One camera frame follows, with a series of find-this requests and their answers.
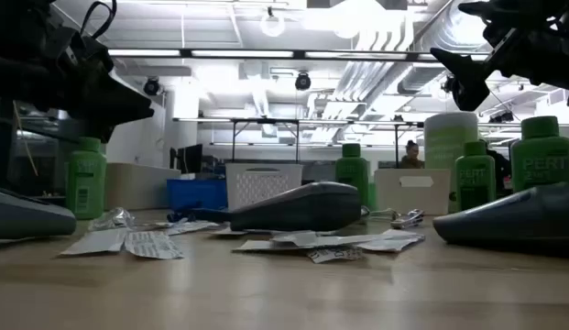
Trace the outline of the grey tapered plastic case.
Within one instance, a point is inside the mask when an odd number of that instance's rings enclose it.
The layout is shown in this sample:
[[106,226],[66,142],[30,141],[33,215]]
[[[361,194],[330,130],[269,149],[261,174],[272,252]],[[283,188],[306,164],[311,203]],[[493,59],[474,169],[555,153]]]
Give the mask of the grey tapered plastic case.
[[0,240],[67,236],[76,222],[67,208],[0,188]]
[[335,231],[358,221],[361,208],[356,187],[332,181],[314,182],[232,211],[230,228]]
[[569,257],[569,182],[437,216],[432,224],[449,244]]

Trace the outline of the white LED light strip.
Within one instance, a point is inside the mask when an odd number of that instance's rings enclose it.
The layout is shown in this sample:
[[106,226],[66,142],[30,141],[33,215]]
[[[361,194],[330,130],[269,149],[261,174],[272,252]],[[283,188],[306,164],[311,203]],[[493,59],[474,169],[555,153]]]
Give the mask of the white LED light strip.
[[177,49],[110,49],[112,57],[128,58],[179,58],[181,52]]
[[[472,61],[484,61],[488,58],[486,53],[474,53],[474,54],[461,54],[461,57],[470,57]],[[419,55],[417,58],[421,62],[437,62],[438,60],[430,53],[424,53]]]
[[307,59],[320,61],[404,61],[405,53],[306,51]]
[[191,52],[193,58],[209,59],[291,59],[294,56],[288,50],[212,50],[199,49]]

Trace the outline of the plastic-wrapped metal nail clipper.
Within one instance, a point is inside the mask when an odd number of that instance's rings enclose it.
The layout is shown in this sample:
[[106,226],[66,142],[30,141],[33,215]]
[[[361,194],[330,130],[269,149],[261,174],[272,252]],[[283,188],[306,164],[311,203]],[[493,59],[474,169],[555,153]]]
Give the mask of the plastic-wrapped metal nail clipper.
[[135,222],[135,217],[126,209],[116,207],[104,212],[100,217],[93,219],[88,225],[88,231],[103,231],[116,228],[129,228]]

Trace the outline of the white perforated plastic basket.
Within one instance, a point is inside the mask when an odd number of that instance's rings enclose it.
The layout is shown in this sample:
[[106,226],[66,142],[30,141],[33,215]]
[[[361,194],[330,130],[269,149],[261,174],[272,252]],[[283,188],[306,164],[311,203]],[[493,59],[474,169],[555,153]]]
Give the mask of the white perforated plastic basket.
[[230,211],[301,186],[300,164],[228,163],[225,165]]

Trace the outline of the white plastic handled bin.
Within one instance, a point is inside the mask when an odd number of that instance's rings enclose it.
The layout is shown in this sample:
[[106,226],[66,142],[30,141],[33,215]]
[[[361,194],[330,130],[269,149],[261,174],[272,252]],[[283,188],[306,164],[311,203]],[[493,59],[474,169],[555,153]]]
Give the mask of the white plastic handled bin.
[[426,215],[446,215],[449,209],[451,173],[440,169],[379,169],[375,171],[379,210],[399,214],[418,209]]

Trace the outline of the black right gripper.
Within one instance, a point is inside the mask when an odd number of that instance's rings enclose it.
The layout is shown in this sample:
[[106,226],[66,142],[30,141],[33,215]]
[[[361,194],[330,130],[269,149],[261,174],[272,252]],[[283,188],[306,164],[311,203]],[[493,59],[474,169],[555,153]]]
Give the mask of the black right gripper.
[[[458,9],[489,22],[487,40],[496,50],[493,69],[569,92],[569,0],[474,1]],[[476,110],[489,96],[485,62],[443,49],[430,53],[452,74],[447,85],[457,107]]]

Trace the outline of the person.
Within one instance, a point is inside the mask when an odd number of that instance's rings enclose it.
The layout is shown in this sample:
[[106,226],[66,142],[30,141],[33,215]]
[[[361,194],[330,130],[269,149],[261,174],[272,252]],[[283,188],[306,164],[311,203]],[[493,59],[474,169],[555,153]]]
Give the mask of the person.
[[400,169],[423,169],[424,162],[419,159],[419,145],[409,140],[406,145],[406,154],[402,157]]
[[496,187],[504,190],[504,181],[511,176],[510,161],[495,150],[490,150],[490,155],[495,161]]

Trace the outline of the grey plastic handled bin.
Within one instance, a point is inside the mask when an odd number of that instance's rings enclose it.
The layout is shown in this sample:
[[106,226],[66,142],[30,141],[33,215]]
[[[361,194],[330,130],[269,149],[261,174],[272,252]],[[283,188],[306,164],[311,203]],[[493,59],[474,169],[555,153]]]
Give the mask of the grey plastic handled bin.
[[104,209],[122,207],[128,211],[169,207],[167,180],[179,179],[178,170],[108,163],[105,174]]

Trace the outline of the black overhead frame bar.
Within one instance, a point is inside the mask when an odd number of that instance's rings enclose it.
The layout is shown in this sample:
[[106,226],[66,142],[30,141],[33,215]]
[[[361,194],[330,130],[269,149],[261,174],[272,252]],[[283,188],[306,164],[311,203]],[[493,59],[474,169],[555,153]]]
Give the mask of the black overhead frame bar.
[[[402,61],[373,61],[373,62],[421,62],[417,60],[419,55],[428,52],[414,52],[414,51],[361,51],[361,50],[302,50],[302,49],[140,49],[140,50],[179,50],[181,56],[179,58],[160,58],[160,59],[200,59],[200,60],[291,60],[291,61],[319,61],[313,59],[307,59],[305,57],[306,51],[332,51],[332,52],[394,52],[394,53],[405,53],[408,55],[406,60]],[[191,52],[193,50],[288,50],[294,53],[291,59],[209,59],[209,58],[193,58]],[[156,59],[156,58],[129,58],[129,59]]]

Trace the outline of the disinfecting wipes canister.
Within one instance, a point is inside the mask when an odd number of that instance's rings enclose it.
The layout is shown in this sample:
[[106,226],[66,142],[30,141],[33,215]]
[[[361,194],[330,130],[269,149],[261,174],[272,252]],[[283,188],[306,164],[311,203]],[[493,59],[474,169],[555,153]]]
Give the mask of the disinfecting wipes canister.
[[478,120],[473,113],[441,113],[424,122],[425,168],[450,171],[449,213],[458,209],[455,162],[464,155],[465,143],[477,139]]

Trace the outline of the blue disposable razor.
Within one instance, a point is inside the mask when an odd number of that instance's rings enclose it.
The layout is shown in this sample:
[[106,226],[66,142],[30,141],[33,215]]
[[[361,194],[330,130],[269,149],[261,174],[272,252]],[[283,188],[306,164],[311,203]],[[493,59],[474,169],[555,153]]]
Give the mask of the blue disposable razor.
[[167,214],[167,220],[170,223],[178,223],[180,221],[208,221],[213,223],[224,223],[231,221],[231,214],[220,210],[194,208],[173,211]]

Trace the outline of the black computer monitor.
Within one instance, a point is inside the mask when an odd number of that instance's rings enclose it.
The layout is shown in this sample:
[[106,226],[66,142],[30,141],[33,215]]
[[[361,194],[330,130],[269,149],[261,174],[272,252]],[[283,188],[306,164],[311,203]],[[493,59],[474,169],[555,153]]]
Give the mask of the black computer monitor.
[[202,170],[202,144],[170,149],[170,167],[181,174],[199,173]]

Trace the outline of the blue plastic bin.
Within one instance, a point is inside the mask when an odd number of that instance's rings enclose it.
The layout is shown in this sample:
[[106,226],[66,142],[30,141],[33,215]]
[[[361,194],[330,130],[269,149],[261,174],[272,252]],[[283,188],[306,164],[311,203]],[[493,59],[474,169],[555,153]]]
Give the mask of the blue plastic bin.
[[225,180],[168,179],[167,193],[173,211],[196,206],[214,210],[227,207]]

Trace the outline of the green Pert shampoo bottle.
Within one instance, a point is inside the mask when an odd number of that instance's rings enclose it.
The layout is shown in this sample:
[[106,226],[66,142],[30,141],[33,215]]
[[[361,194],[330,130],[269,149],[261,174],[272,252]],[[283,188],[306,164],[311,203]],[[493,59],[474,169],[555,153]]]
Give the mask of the green Pert shampoo bottle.
[[456,201],[459,211],[496,200],[495,161],[484,142],[464,144],[464,155],[455,161]]
[[520,132],[520,140],[509,151],[513,192],[569,182],[569,138],[560,135],[557,117],[524,119]]
[[92,220],[104,212],[106,157],[101,140],[80,137],[68,161],[66,205],[77,220]]
[[361,157],[358,143],[342,146],[342,157],[335,162],[335,180],[357,188],[360,201],[367,206],[369,193],[368,162]]

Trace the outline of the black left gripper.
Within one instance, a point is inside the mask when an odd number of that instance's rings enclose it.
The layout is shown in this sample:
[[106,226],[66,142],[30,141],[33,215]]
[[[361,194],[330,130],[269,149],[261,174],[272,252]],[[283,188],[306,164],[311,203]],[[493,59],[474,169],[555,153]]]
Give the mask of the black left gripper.
[[0,97],[74,114],[84,137],[109,141],[115,127],[154,115],[151,100],[111,77],[114,64],[97,38],[111,26],[116,0],[91,3],[80,28],[66,27],[56,0],[0,0]]

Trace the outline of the slim silver metal tool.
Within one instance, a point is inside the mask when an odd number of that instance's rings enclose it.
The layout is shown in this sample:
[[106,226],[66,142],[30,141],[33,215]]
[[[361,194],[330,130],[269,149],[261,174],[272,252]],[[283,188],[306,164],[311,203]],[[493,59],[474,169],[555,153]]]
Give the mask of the slim silver metal tool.
[[361,209],[361,216],[369,221],[393,221],[399,217],[399,213],[391,208],[372,211],[365,207]]

